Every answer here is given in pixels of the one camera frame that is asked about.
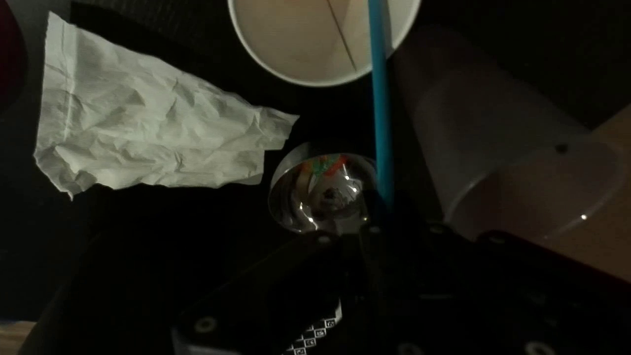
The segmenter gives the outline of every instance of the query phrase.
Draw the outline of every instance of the blue straw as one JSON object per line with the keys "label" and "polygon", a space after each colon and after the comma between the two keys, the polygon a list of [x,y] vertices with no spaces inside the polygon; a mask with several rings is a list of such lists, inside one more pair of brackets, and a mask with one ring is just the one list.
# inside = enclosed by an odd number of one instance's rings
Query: blue straw
{"label": "blue straw", "polygon": [[374,147],[376,147],[376,189],[386,207],[394,207],[394,173],[390,142],[390,102],[386,73],[384,0],[369,0],[370,55],[372,55],[372,100],[374,100]]}

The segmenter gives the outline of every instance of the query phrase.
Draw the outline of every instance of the dark background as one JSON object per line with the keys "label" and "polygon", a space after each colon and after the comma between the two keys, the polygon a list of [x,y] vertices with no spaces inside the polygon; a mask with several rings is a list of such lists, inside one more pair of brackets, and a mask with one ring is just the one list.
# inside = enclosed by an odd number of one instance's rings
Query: dark background
{"label": "dark background", "polygon": [[[126,286],[140,284],[140,289],[144,284],[138,297],[169,289],[161,297],[171,297],[165,303],[175,311],[288,238],[268,218],[264,201],[268,173],[282,151],[266,155],[260,187],[94,187],[75,201],[59,195],[31,161],[49,5],[83,27],[163,57],[254,104],[301,114],[286,147],[303,140],[349,140],[355,149],[370,153],[369,80],[300,88],[274,78],[242,51],[223,0],[10,4],[23,25],[29,75],[19,98],[0,108],[0,319],[39,317],[59,286],[71,274],[77,278],[73,270],[79,264],[87,264],[79,278],[90,280],[89,295],[124,297],[106,293],[106,286],[134,274]],[[426,0],[416,29],[426,21],[461,29],[501,67],[589,128],[631,100],[629,0]],[[432,187],[396,102],[394,112],[396,159],[418,165],[400,169],[400,189],[428,218],[436,218]]]}

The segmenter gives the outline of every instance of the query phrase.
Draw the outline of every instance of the crumpled tissue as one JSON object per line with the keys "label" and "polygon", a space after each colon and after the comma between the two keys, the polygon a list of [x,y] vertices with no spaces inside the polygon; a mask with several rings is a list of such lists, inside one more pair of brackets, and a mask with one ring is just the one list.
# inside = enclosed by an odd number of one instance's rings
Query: crumpled tissue
{"label": "crumpled tissue", "polygon": [[59,191],[256,185],[296,118],[49,13],[33,155]]}

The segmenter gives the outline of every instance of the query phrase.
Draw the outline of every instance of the black object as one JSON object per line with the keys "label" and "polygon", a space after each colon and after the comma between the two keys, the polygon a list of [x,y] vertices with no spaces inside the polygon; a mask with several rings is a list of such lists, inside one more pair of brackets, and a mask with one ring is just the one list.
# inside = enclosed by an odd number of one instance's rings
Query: black object
{"label": "black object", "polygon": [[187,309],[175,349],[282,353],[335,299],[341,323],[307,353],[631,353],[629,284],[505,232],[467,242],[404,218],[337,242],[298,236]]}

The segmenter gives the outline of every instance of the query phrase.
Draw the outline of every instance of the white napkin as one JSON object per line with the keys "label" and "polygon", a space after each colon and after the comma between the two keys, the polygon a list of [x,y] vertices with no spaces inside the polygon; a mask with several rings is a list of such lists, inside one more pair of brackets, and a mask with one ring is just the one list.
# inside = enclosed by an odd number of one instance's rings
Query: white napkin
{"label": "white napkin", "polygon": [[296,118],[49,13],[35,163],[59,191],[254,185]]}

